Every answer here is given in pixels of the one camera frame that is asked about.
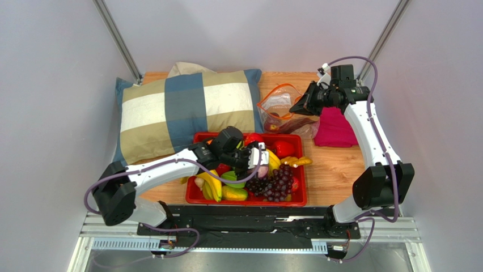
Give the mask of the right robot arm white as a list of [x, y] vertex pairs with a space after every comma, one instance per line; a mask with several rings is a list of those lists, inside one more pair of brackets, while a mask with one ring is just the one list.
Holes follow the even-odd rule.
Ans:
[[404, 163], [385, 136], [376, 114], [373, 89], [358, 86], [352, 65], [318, 69], [319, 80], [290, 108], [290, 112], [320, 116], [324, 108], [337, 108], [351, 126], [362, 150], [365, 171], [352, 186], [352, 195], [334, 205], [330, 215], [337, 223], [352, 223], [394, 207], [396, 221], [414, 178], [414, 168]]

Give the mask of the clear zip bag orange zipper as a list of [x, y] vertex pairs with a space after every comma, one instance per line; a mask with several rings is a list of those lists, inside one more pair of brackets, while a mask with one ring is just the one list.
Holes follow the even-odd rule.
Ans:
[[296, 131], [294, 135], [298, 135], [304, 139], [314, 138], [319, 128], [319, 118], [316, 116], [304, 116], [289, 112], [289, 109], [301, 98], [301, 96], [302, 94], [289, 83], [280, 84], [272, 89], [259, 103], [257, 103], [257, 109], [259, 110], [263, 130], [264, 122], [267, 120], [278, 122], [281, 126], [289, 120], [294, 120], [297, 118], [310, 118], [316, 121], [316, 123], [312, 125], [312, 133], [310, 133], [308, 129], [300, 129]]

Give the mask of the dark red apple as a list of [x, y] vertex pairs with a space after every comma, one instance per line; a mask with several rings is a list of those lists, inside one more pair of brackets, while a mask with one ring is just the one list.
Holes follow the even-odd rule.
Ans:
[[279, 132], [280, 124], [278, 122], [273, 122], [271, 120], [267, 120], [264, 122], [264, 132], [265, 133], [277, 133]]

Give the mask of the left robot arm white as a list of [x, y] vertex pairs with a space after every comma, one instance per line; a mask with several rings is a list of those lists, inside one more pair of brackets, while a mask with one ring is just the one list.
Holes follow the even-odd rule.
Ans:
[[101, 215], [106, 226], [116, 226], [126, 220], [144, 226], [160, 226], [168, 211], [159, 203], [141, 198], [141, 194], [175, 179], [206, 173], [223, 182], [214, 170], [225, 164], [233, 167], [238, 182], [256, 176], [269, 163], [269, 151], [264, 142], [243, 144], [243, 133], [232, 126], [223, 129], [211, 140], [191, 144], [166, 158], [146, 164], [111, 163], [101, 178], [84, 195], [88, 211]]

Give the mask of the papaya half slice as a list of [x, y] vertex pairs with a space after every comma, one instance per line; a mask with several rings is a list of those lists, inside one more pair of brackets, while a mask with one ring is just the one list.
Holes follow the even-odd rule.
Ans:
[[278, 129], [278, 132], [281, 134], [295, 134], [296, 131], [300, 129], [308, 129], [308, 131], [312, 133], [312, 125], [315, 123], [316, 121], [310, 118], [297, 118], [294, 120], [289, 120], [285, 124], [281, 125]]

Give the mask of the purple onion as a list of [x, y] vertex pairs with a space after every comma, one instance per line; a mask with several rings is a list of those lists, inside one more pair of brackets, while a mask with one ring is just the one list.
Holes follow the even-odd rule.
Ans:
[[268, 175], [268, 172], [269, 172], [269, 167], [267, 165], [259, 166], [259, 168], [257, 170], [257, 178], [258, 179], [265, 178]]

